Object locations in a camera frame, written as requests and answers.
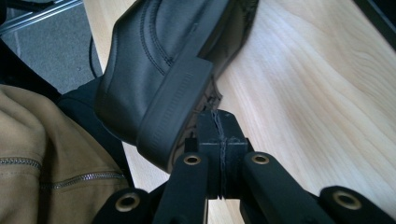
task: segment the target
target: metal zipper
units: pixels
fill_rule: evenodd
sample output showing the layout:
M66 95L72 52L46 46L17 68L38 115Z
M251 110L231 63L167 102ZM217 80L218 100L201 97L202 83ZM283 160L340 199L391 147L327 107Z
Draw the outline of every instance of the metal zipper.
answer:
M97 179L125 179L125 175L121 175L115 172L91 173L85 175L78 175L56 183L41 183L40 188L61 189L87 180L97 180Z
M40 162L23 157L0 158L0 166L2 165L29 165L35 167L38 170L41 170ZM125 175L116 172L91 173L91 174L74 176L72 178L56 183L40 183L40 188L61 189L84 181L97 180L97 179L125 179Z

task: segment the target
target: gray floor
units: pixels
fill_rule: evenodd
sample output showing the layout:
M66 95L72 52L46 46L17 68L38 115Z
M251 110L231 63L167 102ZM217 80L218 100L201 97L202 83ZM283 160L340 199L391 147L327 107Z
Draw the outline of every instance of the gray floor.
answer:
M8 16L20 12L8 10ZM71 91L94 79L90 69L92 33L83 5L2 35L9 47L60 93ZM96 50L92 49L93 70L102 75Z

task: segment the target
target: black boot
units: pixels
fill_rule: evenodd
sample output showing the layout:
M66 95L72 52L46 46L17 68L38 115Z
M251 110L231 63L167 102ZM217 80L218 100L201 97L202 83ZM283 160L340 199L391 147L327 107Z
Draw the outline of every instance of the black boot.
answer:
M136 2L114 27L98 117L170 172L197 113L218 106L215 80L244 44L257 2Z

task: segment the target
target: black metal arm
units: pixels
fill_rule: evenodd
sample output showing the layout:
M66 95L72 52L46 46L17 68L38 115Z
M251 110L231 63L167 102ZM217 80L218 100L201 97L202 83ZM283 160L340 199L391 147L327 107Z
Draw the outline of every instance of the black metal arm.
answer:
M206 223L208 200L239 199L246 223L396 223L343 187L305 191L271 155L255 152L234 115L206 111L169 180L151 193L125 189L94 223Z

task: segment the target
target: brass grommet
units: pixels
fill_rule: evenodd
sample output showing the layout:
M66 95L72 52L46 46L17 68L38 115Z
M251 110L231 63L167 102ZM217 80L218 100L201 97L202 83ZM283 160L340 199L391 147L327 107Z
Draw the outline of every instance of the brass grommet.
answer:
M116 209L119 212L129 212L140 204L140 197L136 193L126 193L116 202Z
M201 158L197 156L188 156L184 158L184 162L188 165L196 165L201 162Z
M260 165L264 165L267 164L268 162L270 162L270 159L268 159L266 156L260 155L260 154L256 154L251 158L255 163L260 164Z
M352 194L337 190L332 194L332 198L341 206L350 210L361 209L361 202Z

